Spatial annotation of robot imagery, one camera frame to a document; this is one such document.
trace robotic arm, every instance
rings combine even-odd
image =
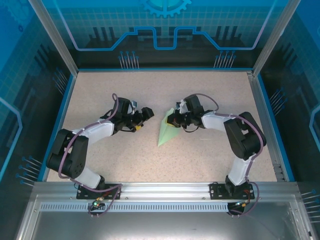
[[[56,135],[46,166],[58,172],[68,144],[82,131],[68,150],[61,173],[91,189],[105,189],[105,179],[86,167],[88,146],[119,131],[134,133],[142,128],[144,122],[153,117],[154,113],[148,107],[143,107],[139,112],[137,106],[137,102],[119,97],[118,108],[116,109],[114,103],[113,109],[101,116],[97,122],[83,129],[61,129]],[[108,114],[115,110],[114,116],[106,120],[109,118]]]
[[[249,112],[243,112],[240,118],[248,121],[258,131],[266,145],[266,138]],[[247,175],[252,158],[260,151],[261,142],[256,132],[235,115],[219,114],[213,110],[204,110],[194,94],[176,103],[176,110],[167,117],[167,124],[184,128],[194,124],[202,129],[215,129],[227,134],[230,147],[235,155],[232,169],[225,178],[225,189],[230,197],[236,198],[248,188]]]

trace enclosure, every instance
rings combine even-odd
[[[0,0],[3,239],[318,239],[319,10],[311,0]],[[46,161],[58,131],[97,121],[113,93],[154,116],[88,147],[85,165],[123,184],[91,219],[92,200]],[[181,130],[158,145],[167,111],[195,93],[218,113],[251,113],[266,137],[250,215],[211,199],[235,158],[225,132]]]

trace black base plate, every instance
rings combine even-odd
[[[116,185],[117,184],[105,184],[105,189],[112,188]],[[114,198],[117,190],[118,190],[118,188],[115,188],[112,191],[110,191],[110,194],[108,194],[108,196],[105,196],[104,199],[105,200],[112,200]],[[101,197],[103,194],[104,194],[103,192],[89,191],[86,188],[79,185],[77,193],[76,193],[76,199],[95,200],[95,199]],[[120,199],[120,194],[121,193],[119,192],[115,198],[116,200]]]
[[[253,192],[252,184],[248,184],[246,188],[243,190],[251,190],[250,199],[255,199],[255,193]],[[248,195],[242,191],[243,194],[238,194],[234,196],[230,196],[228,191],[226,190],[224,183],[214,182],[209,184],[209,192],[211,200],[247,200]]]

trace green cloth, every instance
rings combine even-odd
[[[159,141],[158,141],[158,147],[170,139],[173,139],[176,137],[179,132],[180,128],[179,127],[173,127],[167,124],[167,117],[170,114],[174,113],[174,109],[171,108],[169,111],[166,112],[164,119],[161,121],[161,126],[160,126],[160,133],[159,133]]]

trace speckled work surface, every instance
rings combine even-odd
[[[250,112],[259,125],[255,101],[245,72],[157,71],[80,72],[63,127],[79,129],[103,116],[114,105],[112,93],[150,107],[155,116],[135,132],[119,132],[88,148],[86,164],[109,182],[213,182],[224,181],[234,155],[227,135],[213,129],[178,137],[158,147],[161,120],[175,103],[192,93],[212,96],[220,113]],[[204,109],[210,100],[199,97]],[[256,159],[252,181],[276,181],[268,148]],[[50,171],[48,181],[60,181]]]

